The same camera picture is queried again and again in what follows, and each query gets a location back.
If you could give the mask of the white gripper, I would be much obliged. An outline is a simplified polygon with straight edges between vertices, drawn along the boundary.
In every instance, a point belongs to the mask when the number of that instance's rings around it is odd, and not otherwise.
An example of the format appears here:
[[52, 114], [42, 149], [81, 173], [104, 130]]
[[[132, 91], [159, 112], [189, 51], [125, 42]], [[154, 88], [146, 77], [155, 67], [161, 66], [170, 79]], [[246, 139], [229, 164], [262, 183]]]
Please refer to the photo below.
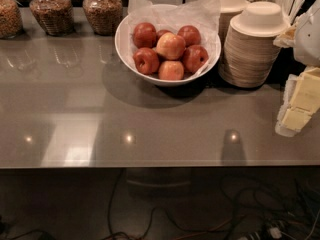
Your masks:
[[[276, 36], [273, 44], [280, 48], [292, 48], [295, 32], [296, 25], [290, 26]], [[319, 109], [320, 68], [307, 66], [299, 76], [290, 74], [286, 81], [275, 132], [285, 137], [294, 137]]]

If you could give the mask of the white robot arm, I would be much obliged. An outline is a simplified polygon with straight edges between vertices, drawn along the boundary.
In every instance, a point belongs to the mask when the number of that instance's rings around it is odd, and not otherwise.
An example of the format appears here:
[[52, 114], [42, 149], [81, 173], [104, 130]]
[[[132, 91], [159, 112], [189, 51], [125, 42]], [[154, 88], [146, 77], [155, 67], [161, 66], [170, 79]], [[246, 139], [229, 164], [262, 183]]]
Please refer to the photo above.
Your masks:
[[290, 74], [277, 115], [275, 132], [298, 134], [320, 109], [320, 0], [302, 14], [293, 39], [294, 59], [306, 66], [298, 76]]

